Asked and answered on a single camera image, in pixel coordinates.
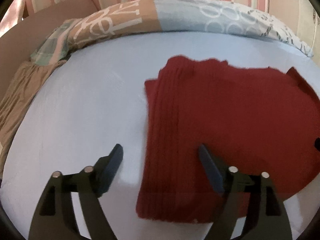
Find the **red sweater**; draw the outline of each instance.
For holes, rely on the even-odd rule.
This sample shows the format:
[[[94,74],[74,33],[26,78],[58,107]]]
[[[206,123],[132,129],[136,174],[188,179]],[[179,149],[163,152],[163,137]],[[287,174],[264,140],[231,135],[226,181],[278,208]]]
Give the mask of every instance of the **red sweater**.
[[[140,218],[212,221],[222,198],[198,159],[201,143],[240,172],[268,172],[283,199],[320,172],[314,147],[320,101],[294,68],[283,74],[177,56],[145,87],[148,141],[136,207]],[[242,200],[239,216],[246,204]]]

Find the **red garment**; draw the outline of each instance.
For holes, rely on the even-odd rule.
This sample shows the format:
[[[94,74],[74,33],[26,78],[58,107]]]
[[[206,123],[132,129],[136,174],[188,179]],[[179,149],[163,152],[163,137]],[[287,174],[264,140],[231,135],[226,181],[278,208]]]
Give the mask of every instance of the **red garment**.
[[[320,101],[294,68],[283,74],[177,56],[145,87],[149,127],[140,218],[212,221],[222,199],[199,161],[201,143],[240,172],[268,172],[283,199],[320,172],[314,147]]]

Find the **plaid fabric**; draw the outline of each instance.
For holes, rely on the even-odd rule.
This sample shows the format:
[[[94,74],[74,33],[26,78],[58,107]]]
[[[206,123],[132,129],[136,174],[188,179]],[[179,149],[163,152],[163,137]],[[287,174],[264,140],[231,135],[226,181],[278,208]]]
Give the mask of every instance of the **plaid fabric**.
[[[81,19],[65,21],[31,54],[31,60],[41,66],[50,65],[64,58],[69,51],[67,37]]]

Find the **brown cloth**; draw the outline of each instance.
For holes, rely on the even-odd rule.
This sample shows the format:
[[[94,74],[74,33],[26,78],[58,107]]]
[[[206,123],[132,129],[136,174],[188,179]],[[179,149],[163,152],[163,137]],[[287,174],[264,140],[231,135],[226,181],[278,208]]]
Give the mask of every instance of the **brown cloth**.
[[[39,66],[25,61],[18,68],[0,103],[0,178],[4,163],[29,106],[44,82],[57,68],[66,63],[61,60],[55,64]]]

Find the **silver bolt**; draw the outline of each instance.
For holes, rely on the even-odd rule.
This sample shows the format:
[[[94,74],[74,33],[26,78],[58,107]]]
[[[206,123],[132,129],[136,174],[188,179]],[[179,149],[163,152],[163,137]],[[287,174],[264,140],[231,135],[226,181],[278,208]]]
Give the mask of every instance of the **silver bolt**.
[[[86,167],[84,168],[84,172],[85,172],[85,173],[93,172],[93,167],[92,167],[92,166],[86,166]]]
[[[54,173],[52,173],[52,177],[57,178],[60,177],[62,175],[61,171],[55,171]]]
[[[263,173],[261,173],[261,175],[262,175],[262,177],[264,177],[265,179],[267,179],[267,178],[269,178],[270,177],[270,175],[269,175],[269,173],[267,173],[267,172],[263,172]]]
[[[235,167],[235,166],[230,166],[229,167],[229,171],[232,172],[232,173],[236,173],[236,172],[238,172],[238,168]]]

